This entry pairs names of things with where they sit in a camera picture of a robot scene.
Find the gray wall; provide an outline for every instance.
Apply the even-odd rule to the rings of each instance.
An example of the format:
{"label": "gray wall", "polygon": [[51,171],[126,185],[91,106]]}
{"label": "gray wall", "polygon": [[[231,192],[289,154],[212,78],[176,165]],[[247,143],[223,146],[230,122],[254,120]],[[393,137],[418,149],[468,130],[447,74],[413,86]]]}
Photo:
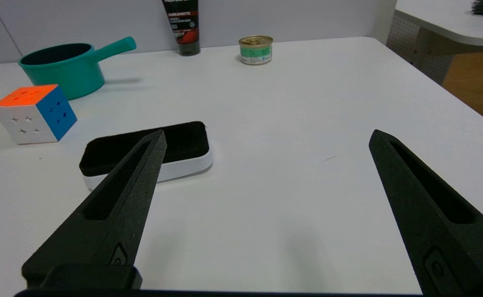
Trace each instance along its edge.
{"label": "gray wall", "polygon": [[[386,41],[396,0],[200,0],[201,46],[372,36]],[[0,0],[0,62],[70,42],[102,47],[125,36],[135,52],[175,49],[161,0]]]}

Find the teal saucepan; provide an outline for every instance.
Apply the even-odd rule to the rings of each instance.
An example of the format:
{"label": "teal saucepan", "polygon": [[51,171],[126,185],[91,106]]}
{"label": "teal saucepan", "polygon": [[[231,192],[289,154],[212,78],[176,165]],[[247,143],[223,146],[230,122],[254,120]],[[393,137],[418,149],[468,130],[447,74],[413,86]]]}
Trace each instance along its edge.
{"label": "teal saucepan", "polygon": [[34,86],[58,83],[68,100],[98,90],[104,84],[98,62],[136,49],[131,37],[95,50],[87,43],[71,43],[41,49],[19,60]]}

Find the tube cap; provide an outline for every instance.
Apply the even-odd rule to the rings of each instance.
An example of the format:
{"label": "tube cap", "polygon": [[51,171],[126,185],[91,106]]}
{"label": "tube cap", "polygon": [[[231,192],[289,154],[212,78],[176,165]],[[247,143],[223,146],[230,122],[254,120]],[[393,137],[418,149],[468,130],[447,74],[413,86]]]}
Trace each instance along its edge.
{"label": "tube cap", "polygon": [[194,56],[201,52],[199,41],[194,43],[178,43],[181,56]]}

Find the black tube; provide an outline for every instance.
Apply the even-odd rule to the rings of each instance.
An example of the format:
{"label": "black tube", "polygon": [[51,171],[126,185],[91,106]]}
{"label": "black tube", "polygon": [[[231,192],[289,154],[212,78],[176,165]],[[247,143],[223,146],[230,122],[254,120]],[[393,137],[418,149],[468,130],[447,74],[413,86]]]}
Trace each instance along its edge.
{"label": "black tube", "polygon": [[200,53],[198,0],[162,0],[181,56]]}

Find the rubik's cube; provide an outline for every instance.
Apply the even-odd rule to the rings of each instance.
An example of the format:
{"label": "rubik's cube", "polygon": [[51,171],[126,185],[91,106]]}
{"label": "rubik's cube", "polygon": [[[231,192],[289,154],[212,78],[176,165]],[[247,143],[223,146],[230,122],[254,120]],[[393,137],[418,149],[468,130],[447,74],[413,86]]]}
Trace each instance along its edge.
{"label": "rubik's cube", "polygon": [[19,88],[0,100],[0,121],[17,144],[59,141],[76,120],[58,85]]}

